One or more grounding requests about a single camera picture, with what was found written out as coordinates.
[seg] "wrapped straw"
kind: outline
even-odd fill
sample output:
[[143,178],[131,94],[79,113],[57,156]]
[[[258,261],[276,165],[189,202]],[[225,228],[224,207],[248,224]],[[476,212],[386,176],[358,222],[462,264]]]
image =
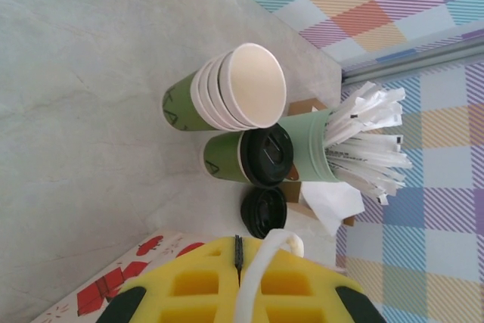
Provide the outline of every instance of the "wrapped straw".
[[405,186],[405,176],[392,168],[412,165],[401,152],[402,135],[366,132],[401,125],[404,98],[403,88],[386,90],[367,82],[333,110],[324,134],[334,175],[382,205]]

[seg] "stacked paper cups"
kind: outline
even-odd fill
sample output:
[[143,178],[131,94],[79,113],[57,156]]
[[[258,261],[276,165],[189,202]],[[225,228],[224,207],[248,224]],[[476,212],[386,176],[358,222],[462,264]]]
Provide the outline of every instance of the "stacked paper cups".
[[245,43],[177,82],[162,106],[176,129],[233,132],[273,126],[285,104],[281,65],[261,45]]

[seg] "yellow foam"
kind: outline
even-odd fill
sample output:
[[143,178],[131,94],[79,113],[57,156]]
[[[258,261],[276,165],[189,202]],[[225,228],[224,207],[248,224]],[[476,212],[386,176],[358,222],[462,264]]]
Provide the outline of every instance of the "yellow foam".
[[[261,240],[244,238],[244,279]],[[129,281],[123,291],[147,292],[130,323],[230,323],[239,291],[234,238],[221,238]],[[353,280],[280,250],[262,278],[254,323],[353,323],[335,290]]]

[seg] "black plastic lid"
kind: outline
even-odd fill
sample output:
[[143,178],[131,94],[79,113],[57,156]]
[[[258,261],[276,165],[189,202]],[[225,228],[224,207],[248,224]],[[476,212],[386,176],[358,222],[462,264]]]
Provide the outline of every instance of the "black plastic lid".
[[377,308],[366,295],[350,287],[337,287],[343,305],[355,323],[386,323]]
[[286,197],[279,188],[254,188],[244,198],[240,214],[253,237],[265,238],[273,228],[285,226]]
[[129,323],[145,294],[146,288],[132,287],[124,293],[116,295],[96,323]]
[[244,133],[240,159],[247,178],[257,187],[279,185],[293,165],[293,143],[279,124]]

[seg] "green paper cup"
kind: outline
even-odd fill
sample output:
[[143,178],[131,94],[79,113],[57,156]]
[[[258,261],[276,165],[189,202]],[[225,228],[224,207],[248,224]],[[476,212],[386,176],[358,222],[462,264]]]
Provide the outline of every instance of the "green paper cup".
[[331,172],[324,152],[324,131],[330,113],[326,109],[279,120],[293,142],[294,165],[288,181],[340,182]]
[[242,160],[240,145],[244,132],[229,132],[211,138],[203,150],[203,167],[218,179],[250,183]]
[[206,115],[198,94],[200,71],[204,67],[178,81],[163,96],[163,115],[175,129],[182,131],[216,130],[216,126],[210,125],[210,118]]
[[293,145],[285,130],[275,124],[217,135],[206,143],[200,157],[212,177],[272,188],[293,165]]

